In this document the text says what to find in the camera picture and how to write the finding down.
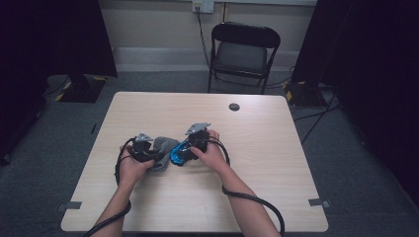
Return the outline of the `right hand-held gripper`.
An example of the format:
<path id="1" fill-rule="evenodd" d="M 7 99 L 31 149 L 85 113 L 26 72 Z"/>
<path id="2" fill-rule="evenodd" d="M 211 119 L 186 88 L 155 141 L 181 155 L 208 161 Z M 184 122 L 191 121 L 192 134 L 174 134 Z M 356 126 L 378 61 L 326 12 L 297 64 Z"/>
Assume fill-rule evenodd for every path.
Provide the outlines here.
<path id="1" fill-rule="evenodd" d="M 187 135 L 187 150 L 190 150 L 192 147 L 197 147 L 202 152 L 207 150 L 207 144 L 210 140 L 210 135 L 208 133 L 209 126 L 209 122 L 196 122 L 187 129 L 185 132 Z"/>

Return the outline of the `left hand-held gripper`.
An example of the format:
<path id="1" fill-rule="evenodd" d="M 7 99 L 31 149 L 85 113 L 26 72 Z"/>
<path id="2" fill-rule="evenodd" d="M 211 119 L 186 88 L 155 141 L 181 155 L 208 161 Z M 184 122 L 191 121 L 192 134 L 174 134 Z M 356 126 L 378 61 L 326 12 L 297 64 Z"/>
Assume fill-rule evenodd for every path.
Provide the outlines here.
<path id="1" fill-rule="evenodd" d="M 128 150 L 129 154 L 138 162 L 147 162 L 153 159 L 150 153 L 151 142 L 153 139 L 141 132 L 136 136 L 133 141 L 131 148 Z"/>

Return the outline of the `grey towel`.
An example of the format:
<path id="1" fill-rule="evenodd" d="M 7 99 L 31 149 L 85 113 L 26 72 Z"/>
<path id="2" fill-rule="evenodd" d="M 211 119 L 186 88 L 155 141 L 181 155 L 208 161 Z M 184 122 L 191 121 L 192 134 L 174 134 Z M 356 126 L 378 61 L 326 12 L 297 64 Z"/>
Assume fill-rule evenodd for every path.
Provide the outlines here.
<path id="1" fill-rule="evenodd" d="M 159 136 L 153 142 L 153 149 L 150 154 L 153 156 L 154 165 L 149 168 L 150 172 L 164 172 L 170 161 L 170 153 L 173 148 L 179 145 L 176 139 Z"/>

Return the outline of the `blue toy car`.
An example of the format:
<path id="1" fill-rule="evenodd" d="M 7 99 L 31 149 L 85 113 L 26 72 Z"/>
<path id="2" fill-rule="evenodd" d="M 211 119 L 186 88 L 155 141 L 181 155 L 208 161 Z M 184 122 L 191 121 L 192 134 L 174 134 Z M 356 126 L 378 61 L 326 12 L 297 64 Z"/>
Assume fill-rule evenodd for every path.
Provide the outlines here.
<path id="1" fill-rule="evenodd" d="M 196 160 L 197 156 L 191 151 L 192 144 L 188 140 L 182 141 L 170 152 L 170 161 L 176 166 L 184 166 L 191 160 Z"/>

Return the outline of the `person's right hand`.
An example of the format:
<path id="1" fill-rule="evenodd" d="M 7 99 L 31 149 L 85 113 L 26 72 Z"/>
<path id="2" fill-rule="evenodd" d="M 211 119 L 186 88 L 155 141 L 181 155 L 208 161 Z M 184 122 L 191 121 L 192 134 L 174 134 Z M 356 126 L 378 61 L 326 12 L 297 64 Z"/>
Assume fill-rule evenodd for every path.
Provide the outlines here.
<path id="1" fill-rule="evenodd" d="M 208 167 L 212 168 L 218 174 L 224 173 L 229 165 L 225 162 L 221 148 L 218 145 L 219 134 L 212 129 L 208 130 L 209 142 L 207 151 L 203 152 L 199 148 L 193 146 L 191 151 Z"/>

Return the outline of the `person's left hand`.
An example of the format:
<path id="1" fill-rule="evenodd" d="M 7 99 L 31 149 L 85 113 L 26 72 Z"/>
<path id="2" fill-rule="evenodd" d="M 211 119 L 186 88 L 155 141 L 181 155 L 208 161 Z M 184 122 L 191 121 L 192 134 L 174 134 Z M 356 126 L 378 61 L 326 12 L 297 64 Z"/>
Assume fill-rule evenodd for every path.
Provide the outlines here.
<path id="1" fill-rule="evenodd" d="M 154 165 L 154 161 L 138 162 L 130 155 L 131 146 L 123 149 L 119 158 L 119 187 L 134 187 L 145 172 Z"/>

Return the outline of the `black stand base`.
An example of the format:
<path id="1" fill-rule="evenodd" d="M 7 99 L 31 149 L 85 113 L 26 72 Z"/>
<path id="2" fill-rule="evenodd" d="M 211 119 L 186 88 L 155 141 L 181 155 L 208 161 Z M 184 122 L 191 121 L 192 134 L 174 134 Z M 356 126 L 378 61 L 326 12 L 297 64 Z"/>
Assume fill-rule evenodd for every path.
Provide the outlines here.
<path id="1" fill-rule="evenodd" d="M 70 82 L 56 98 L 58 102 L 94 104 L 107 82 L 105 78 L 83 74 L 70 75 L 69 78 Z"/>
<path id="2" fill-rule="evenodd" d="M 284 85 L 286 99 L 293 106 L 299 107 L 325 107 L 326 101 L 320 89 L 307 84 L 305 81 Z"/>

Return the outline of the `grey tape strip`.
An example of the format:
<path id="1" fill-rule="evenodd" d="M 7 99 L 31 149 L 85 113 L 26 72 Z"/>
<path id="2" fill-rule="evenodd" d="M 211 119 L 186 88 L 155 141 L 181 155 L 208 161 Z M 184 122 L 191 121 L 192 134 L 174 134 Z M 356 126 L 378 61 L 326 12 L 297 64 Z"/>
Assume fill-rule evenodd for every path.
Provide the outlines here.
<path id="1" fill-rule="evenodd" d="M 57 211 L 66 211 L 67 209 L 79 209 L 81 207 L 81 201 L 68 201 L 65 203 L 60 203 L 57 207 Z"/>
<path id="2" fill-rule="evenodd" d="M 321 205 L 324 208 L 328 208 L 331 206 L 328 200 L 323 200 L 321 198 L 312 198 L 308 200 L 310 206 L 318 206 Z"/>

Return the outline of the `black folding chair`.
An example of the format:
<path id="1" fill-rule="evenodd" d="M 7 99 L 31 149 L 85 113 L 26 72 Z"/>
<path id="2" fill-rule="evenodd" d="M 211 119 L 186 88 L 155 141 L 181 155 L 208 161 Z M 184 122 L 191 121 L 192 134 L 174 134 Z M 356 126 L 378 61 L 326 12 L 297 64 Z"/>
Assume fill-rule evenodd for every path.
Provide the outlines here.
<path id="1" fill-rule="evenodd" d="M 218 73 L 258 79 L 265 93 L 281 37 L 271 28 L 224 22 L 211 30 L 208 92 Z"/>

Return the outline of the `black curtain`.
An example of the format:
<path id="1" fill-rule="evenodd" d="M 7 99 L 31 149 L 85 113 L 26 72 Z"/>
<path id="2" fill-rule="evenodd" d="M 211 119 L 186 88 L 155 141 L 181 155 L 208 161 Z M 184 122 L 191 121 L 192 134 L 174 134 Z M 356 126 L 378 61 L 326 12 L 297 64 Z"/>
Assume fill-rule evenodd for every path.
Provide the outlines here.
<path id="1" fill-rule="evenodd" d="M 293 80 L 337 87 L 376 157 L 419 206 L 419 0 L 316 0 Z"/>
<path id="2" fill-rule="evenodd" d="M 41 112 L 47 79 L 76 74 L 118 75 L 99 0 L 0 0 L 0 166 Z"/>

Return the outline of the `white wall socket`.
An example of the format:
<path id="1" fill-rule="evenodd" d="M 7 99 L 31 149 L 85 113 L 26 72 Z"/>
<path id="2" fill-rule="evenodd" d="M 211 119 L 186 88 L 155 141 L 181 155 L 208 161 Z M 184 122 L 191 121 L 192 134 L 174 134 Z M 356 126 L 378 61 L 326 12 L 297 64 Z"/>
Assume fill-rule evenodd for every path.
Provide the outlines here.
<path id="1" fill-rule="evenodd" d="M 196 13 L 212 14 L 214 11 L 214 2 L 208 0 L 193 0 L 192 9 Z"/>

